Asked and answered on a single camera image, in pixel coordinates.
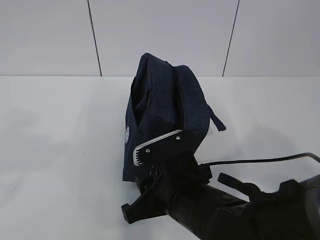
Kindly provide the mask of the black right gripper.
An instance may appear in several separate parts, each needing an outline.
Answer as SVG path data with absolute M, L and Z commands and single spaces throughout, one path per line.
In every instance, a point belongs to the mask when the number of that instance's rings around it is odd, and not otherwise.
M 211 170 L 185 152 L 155 164 L 151 194 L 121 206 L 127 223 L 169 215 L 201 240 L 248 240 L 246 202 L 210 186 Z

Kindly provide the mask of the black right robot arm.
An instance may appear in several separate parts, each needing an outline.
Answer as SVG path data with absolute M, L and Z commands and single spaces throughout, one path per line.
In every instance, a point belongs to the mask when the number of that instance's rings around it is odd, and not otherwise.
M 122 206 L 129 223 L 170 216 L 201 240 L 317 240 L 320 178 L 290 179 L 267 193 L 220 173 L 217 180 L 248 196 L 242 200 L 209 185 L 211 164 L 186 152 L 152 166 L 137 180 L 140 197 Z

